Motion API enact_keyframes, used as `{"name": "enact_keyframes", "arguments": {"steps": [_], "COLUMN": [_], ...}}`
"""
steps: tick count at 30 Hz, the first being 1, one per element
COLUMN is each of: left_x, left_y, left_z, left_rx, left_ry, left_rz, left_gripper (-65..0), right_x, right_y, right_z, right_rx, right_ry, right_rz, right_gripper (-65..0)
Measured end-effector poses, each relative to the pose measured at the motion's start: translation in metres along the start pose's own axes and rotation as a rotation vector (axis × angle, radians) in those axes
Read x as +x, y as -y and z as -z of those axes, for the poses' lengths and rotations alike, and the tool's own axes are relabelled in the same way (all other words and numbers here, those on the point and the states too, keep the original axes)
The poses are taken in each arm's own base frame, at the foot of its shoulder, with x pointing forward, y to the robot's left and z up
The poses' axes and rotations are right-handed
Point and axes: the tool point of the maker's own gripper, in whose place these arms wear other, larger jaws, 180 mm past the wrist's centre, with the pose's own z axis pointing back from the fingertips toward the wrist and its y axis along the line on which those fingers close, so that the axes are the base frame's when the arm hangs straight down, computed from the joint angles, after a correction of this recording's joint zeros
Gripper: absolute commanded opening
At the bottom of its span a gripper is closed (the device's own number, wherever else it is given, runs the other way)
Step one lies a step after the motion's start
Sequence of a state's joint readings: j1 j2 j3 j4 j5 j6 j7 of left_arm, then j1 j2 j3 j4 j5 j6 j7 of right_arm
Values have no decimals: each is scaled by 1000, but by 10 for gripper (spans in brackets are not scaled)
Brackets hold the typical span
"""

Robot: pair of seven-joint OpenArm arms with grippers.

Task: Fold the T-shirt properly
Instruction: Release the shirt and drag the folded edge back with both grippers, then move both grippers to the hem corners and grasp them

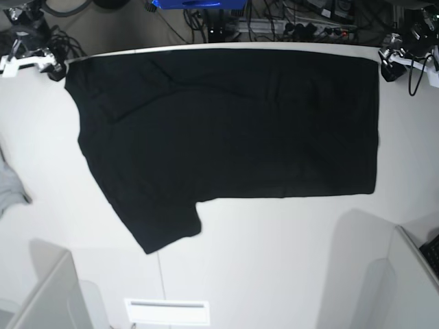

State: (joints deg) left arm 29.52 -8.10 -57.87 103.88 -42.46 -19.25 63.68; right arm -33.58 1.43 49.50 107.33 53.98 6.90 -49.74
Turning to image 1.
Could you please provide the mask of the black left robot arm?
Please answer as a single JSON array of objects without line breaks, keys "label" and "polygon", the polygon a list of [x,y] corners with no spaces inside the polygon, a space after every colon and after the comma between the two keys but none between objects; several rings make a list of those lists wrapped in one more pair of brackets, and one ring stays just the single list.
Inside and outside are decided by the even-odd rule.
[{"label": "black left robot arm", "polygon": [[381,75],[393,82],[419,70],[438,87],[438,2],[391,1],[393,27],[379,49]]}]

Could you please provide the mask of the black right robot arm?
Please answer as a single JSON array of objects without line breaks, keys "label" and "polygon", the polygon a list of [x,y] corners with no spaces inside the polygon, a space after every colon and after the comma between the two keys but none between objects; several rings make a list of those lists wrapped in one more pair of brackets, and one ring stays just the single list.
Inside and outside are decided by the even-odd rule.
[{"label": "black right robot arm", "polygon": [[55,82],[65,78],[67,53],[54,45],[41,2],[2,1],[1,9],[12,24],[13,38],[11,49],[1,56],[1,77],[15,77],[20,69],[33,66]]}]

